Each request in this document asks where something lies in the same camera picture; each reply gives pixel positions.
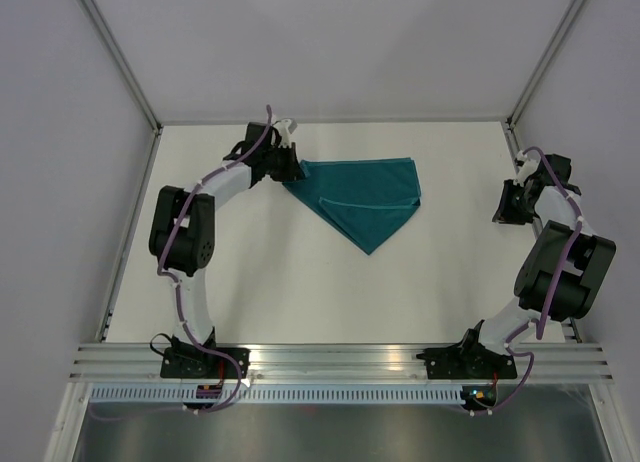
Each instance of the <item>folded cloth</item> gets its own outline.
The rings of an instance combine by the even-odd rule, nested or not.
[[[420,206],[410,158],[309,162],[306,179],[283,185],[302,203],[370,255]]]

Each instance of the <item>teal fabric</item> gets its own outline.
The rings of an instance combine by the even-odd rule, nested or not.
[[[391,237],[420,206],[410,158],[300,162],[307,178],[283,185],[366,254]]]

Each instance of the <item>white table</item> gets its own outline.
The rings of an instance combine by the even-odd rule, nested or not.
[[[245,125],[166,127],[107,340],[171,332],[173,293],[147,242],[158,191],[217,167]],[[264,180],[216,213],[208,305],[224,343],[457,342],[512,297],[530,227],[491,222],[514,169],[497,122],[301,124],[299,158],[412,157],[422,206],[367,256]],[[563,342],[560,324],[547,342]]]

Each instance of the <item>folded garment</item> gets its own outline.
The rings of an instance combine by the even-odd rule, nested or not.
[[[366,254],[391,237],[420,206],[410,158],[309,162],[306,179],[283,185]]]

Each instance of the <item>white wall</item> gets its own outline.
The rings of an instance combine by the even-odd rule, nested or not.
[[[96,0],[162,122],[507,116],[570,0]]]
[[[573,159],[586,215],[618,252],[583,331],[600,341],[640,434],[640,0],[591,0],[518,125]]]
[[[0,453],[44,454],[151,131],[75,0],[0,0]]]

